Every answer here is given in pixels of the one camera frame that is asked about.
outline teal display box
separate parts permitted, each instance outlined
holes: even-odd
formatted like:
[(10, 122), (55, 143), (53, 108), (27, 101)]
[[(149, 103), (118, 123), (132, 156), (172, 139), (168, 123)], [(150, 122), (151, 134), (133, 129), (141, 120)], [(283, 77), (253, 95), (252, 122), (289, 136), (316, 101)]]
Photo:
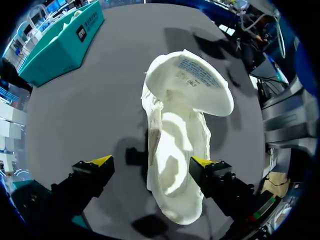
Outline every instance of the teal display box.
[(78, 10), (82, 13), (72, 21), (75, 12), (49, 26), (20, 68), (20, 77), (39, 87), (81, 66), (105, 18), (99, 1)]

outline white cloth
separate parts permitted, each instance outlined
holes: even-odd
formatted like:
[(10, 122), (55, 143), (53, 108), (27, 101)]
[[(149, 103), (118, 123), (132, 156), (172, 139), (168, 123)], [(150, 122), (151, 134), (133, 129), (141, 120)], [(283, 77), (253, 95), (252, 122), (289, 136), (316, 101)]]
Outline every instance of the white cloth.
[(189, 174), (190, 157), (210, 159), (211, 133), (202, 112), (232, 112), (228, 83), (195, 54), (173, 52), (151, 63), (141, 99), (149, 128), (147, 188), (170, 220), (191, 224), (202, 213), (204, 195)]

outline desk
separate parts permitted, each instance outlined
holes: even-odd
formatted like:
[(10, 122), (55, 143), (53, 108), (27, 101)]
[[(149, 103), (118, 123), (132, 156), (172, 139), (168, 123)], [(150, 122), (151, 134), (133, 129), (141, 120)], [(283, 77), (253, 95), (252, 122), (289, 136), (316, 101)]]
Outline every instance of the desk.
[[(157, 56), (187, 49), (225, 77), (234, 98), (230, 116), (205, 115), (211, 158), (226, 161), (240, 179), (258, 185), (265, 157), (263, 120), (241, 59), (233, 57), (225, 35), (198, 9), (135, 4), (106, 9), (104, 15), (82, 67), (32, 92), (26, 129), (31, 176), (49, 188), (67, 178), (76, 162), (112, 154), (115, 174), (84, 211), (95, 232), (139, 240), (144, 237), (132, 223), (147, 219), (150, 225), (161, 221), (169, 239), (223, 236), (232, 220), (211, 199), (203, 200), (202, 216), (191, 225), (168, 220), (147, 191), (144, 169), (127, 164), (132, 150), (127, 158), (126, 150), (145, 150), (144, 72)], [(157, 232), (160, 224), (155, 225)], [(151, 238), (164, 239), (155, 235)]]

